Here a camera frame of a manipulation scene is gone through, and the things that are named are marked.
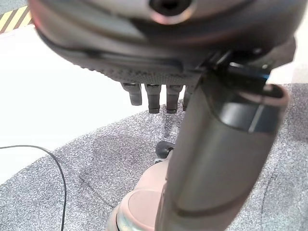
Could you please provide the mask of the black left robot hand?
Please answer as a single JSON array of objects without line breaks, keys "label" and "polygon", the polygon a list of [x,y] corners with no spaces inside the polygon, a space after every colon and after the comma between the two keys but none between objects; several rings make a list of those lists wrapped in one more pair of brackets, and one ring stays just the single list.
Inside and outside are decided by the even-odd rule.
[{"label": "black left robot hand", "polygon": [[167,88],[185,116],[175,144],[112,211],[109,231],[223,231],[268,158],[289,95],[268,84],[290,63],[305,0],[30,0],[40,38],[121,83],[152,114]]}]

